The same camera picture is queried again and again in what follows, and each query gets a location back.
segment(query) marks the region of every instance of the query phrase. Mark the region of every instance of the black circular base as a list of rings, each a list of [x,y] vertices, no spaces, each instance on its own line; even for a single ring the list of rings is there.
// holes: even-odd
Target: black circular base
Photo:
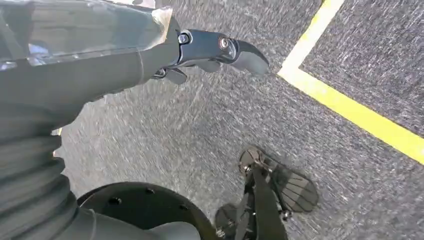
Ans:
[[[121,182],[99,187],[78,199],[82,208],[93,209],[140,229],[186,222],[197,228],[203,240],[216,240],[216,230],[206,215],[186,197],[161,186]]]

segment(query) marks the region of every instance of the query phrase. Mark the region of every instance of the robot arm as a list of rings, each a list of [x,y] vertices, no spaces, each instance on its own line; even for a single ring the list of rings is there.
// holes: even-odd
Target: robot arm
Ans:
[[[81,14],[68,16],[76,22],[57,24],[72,11]],[[46,14],[56,23],[36,21]],[[144,32],[113,28],[134,19],[148,23],[133,23]],[[79,28],[83,21],[88,30]],[[51,132],[71,123],[85,103],[105,94],[149,79],[181,84],[187,76],[180,67],[213,72],[220,64],[230,64],[257,73],[268,67],[265,57],[246,42],[221,33],[181,31],[174,18],[163,32],[164,25],[156,28],[156,22],[151,9],[99,0],[0,0],[0,239],[200,239],[190,224],[141,230],[79,208],[68,178],[61,175],[64,161],[53,156],[61,138]],[[92,39],[93,28],[114,29],[115,34],[100,31],[105,35]],[[46,37],[41,30],[60,34]],[[77,33],[85,34],[75,38],[78,43],[69,41]]]

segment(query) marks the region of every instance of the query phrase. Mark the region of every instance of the yellow line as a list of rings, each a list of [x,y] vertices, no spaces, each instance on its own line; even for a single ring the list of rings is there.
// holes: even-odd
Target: yellow line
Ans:
[[[321,104],[424,165],[424,139],[299,69],[343,0],[325,0],[310,26],[283,62],[278,76]]]
[[[281,69],[297,69],[302,64],[342,6],[343,2],[344,0],[325,0],[322,3],[319,10],[312,18],[309,27],[283,62]]]
[[[280,77],[358,127],[424,165],[423,138],[300,69],[282,73]]]

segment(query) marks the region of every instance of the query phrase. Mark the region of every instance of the screw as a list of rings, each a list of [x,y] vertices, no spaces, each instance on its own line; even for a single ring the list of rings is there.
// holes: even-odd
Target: screw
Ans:
[[[219,47],[221,49],[226,49],[230,45],[228,38],[221,36],[219,38]]]
[[[178,42],[179,42],[179,44],[186,44],[186,43],[190,42],[190,37],[185,33],[181,33],[178,36]]]

